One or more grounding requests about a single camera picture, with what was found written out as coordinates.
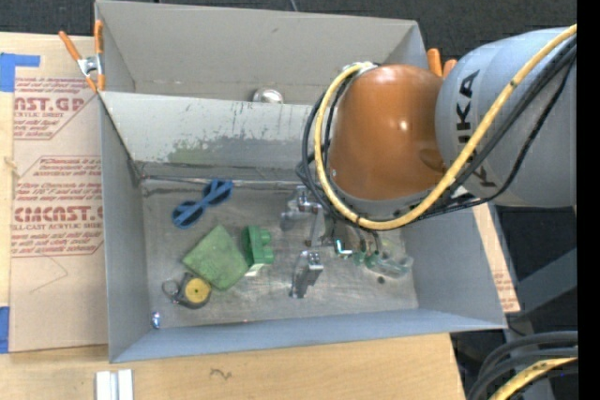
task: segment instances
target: orange clip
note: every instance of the orange clip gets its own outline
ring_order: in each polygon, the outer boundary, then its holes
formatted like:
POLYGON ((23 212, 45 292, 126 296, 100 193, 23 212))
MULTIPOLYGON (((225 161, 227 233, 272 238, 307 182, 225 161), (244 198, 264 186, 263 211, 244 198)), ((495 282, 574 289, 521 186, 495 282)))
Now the orange clip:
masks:
POLYGON ((103 29, 104 24, 102 21, 96 21, 96 23, 94 23, 94 41, 97 56, 97 88, 99 90, 104 90, 104 86, 106 84, 106 77, 102 71, 102 63, 100 60, 101 54, 104 53, 104 36, 102 35, 103 29))
MULTIPOLYGON (((71 55, 73 60, 79 64, 79 61, 82 60, 83 58, 80 56, 79 52, 77 51, 77 47, 75 47, 75 44, 70 39, 70 37, 67 35, 67 33, 65 31, 61 30, 58 33, 58 36, 61 38, 61 40, 65 44, 65 47, 67 47, 68 53, 71 55)), ((85 75, 85 81, 87 82, 89 87, 96 94, 98 92, 98 89, 96 88, 94 81, 92 81, 92 78, 88 74, 83 73, 83 75, 85 75)))
POLYGON ((429 64, 429 70, 435 75, 442 76, 442 58, 440 57, 440 51, 437 49, 429 49, 427 51, 427 63, 429 64))
POLYGON ((442 76, 444 78, 448 77, 450 70, 452 70, 457 63, 458 63, 457 59, 446 60, 445 64, 443 65, 443 75, 442 76))

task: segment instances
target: tape measure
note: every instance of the tape measure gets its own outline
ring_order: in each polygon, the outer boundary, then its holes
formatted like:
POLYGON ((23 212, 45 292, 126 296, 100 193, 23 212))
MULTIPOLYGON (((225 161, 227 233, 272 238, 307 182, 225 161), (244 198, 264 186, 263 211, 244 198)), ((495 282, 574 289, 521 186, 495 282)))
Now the tape measure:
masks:
POLYGON ((172 298, 174 303, 188 308, 200 308, 206 305, 212 291, 208 282, 189 273, 184 274, 181 286, 178 289, 167 291, 163 284, 163 290, 172 298))

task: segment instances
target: metal part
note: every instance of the metal part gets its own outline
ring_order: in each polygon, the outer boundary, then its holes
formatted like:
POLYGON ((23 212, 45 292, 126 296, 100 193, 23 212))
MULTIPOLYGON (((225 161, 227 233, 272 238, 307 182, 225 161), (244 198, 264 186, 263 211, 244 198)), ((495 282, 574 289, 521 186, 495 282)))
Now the metal part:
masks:
POLYGON ((521 309, 517 317, 527 317, 537 308, 578 286, 578 249, 575 247, 545 267, 516 283, 521 309))
POLYGON ((325 216, 323 213, 323 207, 319 203, 317 203, 315 204, 314 208, 317 210, 317 214, 315 215, 315 219, 312 222, 312 227, 310 228, 310 237, 308 238, 310 245, 312 245, 313 247, 322 244, 323 230, 325 228, 325 216))
POLYGON ((96 400, 133 400, 133 370, 96 372, 96 400))
POLYGON ((275 89, 268 88, 268 87, 258 89, 254 93, 254 96, 252 96, 252 102, 261 102, 263 104, 282 104, 282 103, 284 103, 283 94, 281 94, 279 91, 277 91, 275 89))
POLYGON ((323 264, 319 252, 304 250, 298 256, 296 267, 293 269, 290 296, 294 299, 303 299, 307 294, 308 287, 315 285, 322 271, 323 264))
POLYGON ((288 230, 296 221, 317 214, 320 207, 319 203, 308 200, 307 188, 298 185, 286 200, 285 212, 281 213, 281 229, 288 230))
POLYGON ((353 254, 353 251, 351 249, 344 248, 344 244, 341 242, 340 239, 336 239, 334 243, 336 246, 336 253, 343 259, 347 259, 353 254))
POLYGON ((152 312, 152 328, 159 329, 160 328, 160 314, 159 312, 152 312))
POLYGON ((91 57, 87 57, 85 59, 78 59, 77 65, 84 75, 90 75, 90 72, 98 70, 98 57, 96 55, 92 55, 91 57))

